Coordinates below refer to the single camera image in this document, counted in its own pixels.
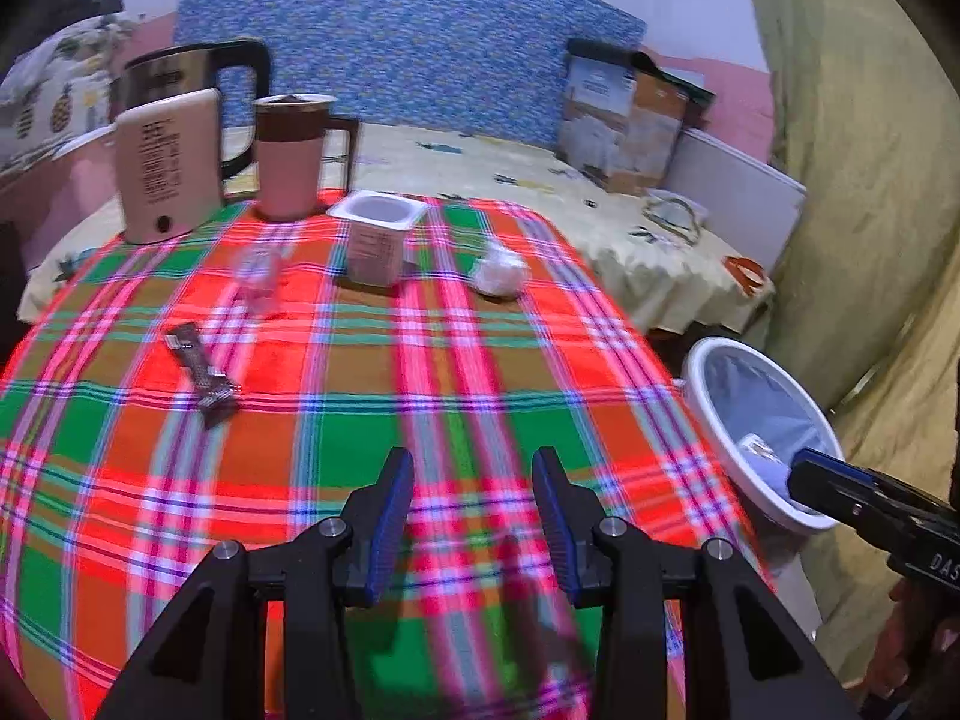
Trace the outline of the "right hand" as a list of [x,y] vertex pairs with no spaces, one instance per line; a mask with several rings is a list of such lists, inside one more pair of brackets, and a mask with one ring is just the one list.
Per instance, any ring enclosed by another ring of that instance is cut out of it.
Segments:
[[908,640],[913,637],[908,613],[923,605],[923,590],[900,578],[890,590],[893,608],[880,629],[874,653],[867,665],[864,689],[878,697],[890,697],[908,681]]

